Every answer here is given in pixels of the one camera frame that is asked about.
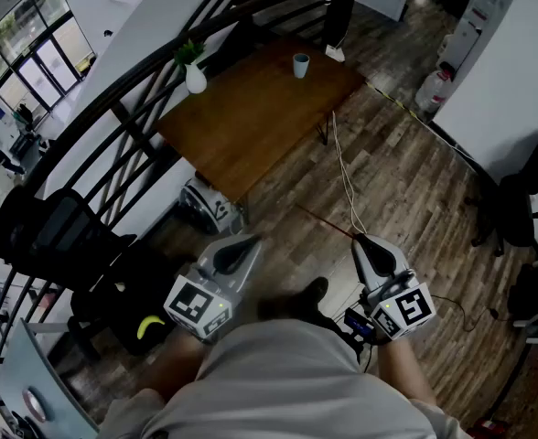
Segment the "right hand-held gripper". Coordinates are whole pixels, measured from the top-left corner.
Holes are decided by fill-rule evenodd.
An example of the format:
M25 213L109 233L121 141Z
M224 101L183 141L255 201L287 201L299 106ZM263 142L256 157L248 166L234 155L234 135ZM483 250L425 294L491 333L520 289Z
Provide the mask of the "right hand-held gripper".
M352 240L351 252L359 280L368 292L369 318L386 337L403 337L435 317L429 288L417 280L414 270L405 270L382 284L386 275L408 267L398 247L374 235L361 235Z

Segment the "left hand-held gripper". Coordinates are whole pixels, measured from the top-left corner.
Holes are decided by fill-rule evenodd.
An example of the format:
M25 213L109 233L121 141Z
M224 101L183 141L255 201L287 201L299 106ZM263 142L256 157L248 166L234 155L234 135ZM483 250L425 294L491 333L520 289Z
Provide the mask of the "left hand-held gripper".
M212 266L193 263L186 275L178 276L163 308L178 326L202 342L212 342L241 302L261 248L261 237L253 234L213 242L201 254Z

